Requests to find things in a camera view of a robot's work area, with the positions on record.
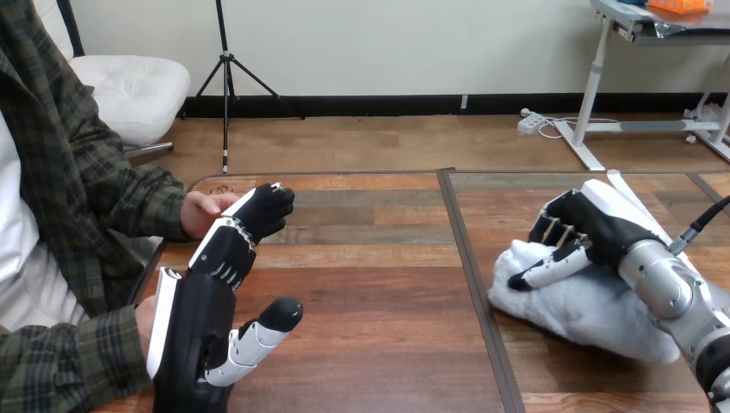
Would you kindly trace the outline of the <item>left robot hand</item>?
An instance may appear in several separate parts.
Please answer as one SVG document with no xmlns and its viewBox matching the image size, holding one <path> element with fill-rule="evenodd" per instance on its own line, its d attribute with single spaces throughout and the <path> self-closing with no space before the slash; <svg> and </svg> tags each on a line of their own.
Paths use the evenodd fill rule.
<svg viewBox="0 0 730 413">
<path fill-rule="evenodd" d="M 284 228 L 294 191 L 279 182 L 253 188 L 212 223 L 185 274 L 161 267 L 147 356 L 155 412 L 225 412 L 235 383 L 299 324 L 299 300 L 280 297 L 237 327 L 234 295 L 257 245 Z"/>
</svg>

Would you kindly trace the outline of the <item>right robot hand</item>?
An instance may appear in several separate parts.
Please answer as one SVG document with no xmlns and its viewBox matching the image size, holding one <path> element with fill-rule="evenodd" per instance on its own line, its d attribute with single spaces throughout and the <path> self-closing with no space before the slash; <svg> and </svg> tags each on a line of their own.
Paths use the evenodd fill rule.
<svg viewBox="0 0 730 413">
<path fill-rule="evenodd" d="M 592 264 L 616 270 L 630 248 L 642 241 L 666 246 L 649 218 L 597 179 L 545 204 L 528 241 L 552 246 L 554 251 L 508 279 L 508 287 L 518 292 L 552 285 Z"/>
</svg>

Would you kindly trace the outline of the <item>person's hand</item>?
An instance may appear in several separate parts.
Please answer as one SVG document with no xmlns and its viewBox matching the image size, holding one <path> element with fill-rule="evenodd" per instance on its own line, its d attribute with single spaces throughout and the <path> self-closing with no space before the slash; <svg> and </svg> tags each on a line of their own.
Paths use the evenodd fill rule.
<svg viewBox="0 0 730 413">
<path fill-rule="evenodd" d="M 213 222 L 232 206 L 239 197 L 236 194 L 204 194 L 192 191 L 185 195 L 181 208 L 181 224 L 185 235 L 203 239 Z"/>
<path fill-rule="evenodd" d="M 143 361 L 147 362 L 149 347 L 152 337 L 152 327 L 154 324 L 157 296 L 152 295 L 142 300 L 134 308 L 134 319 L 137 324 L 139 334 L 139 347 L 143 356 Z"/>
</svg>

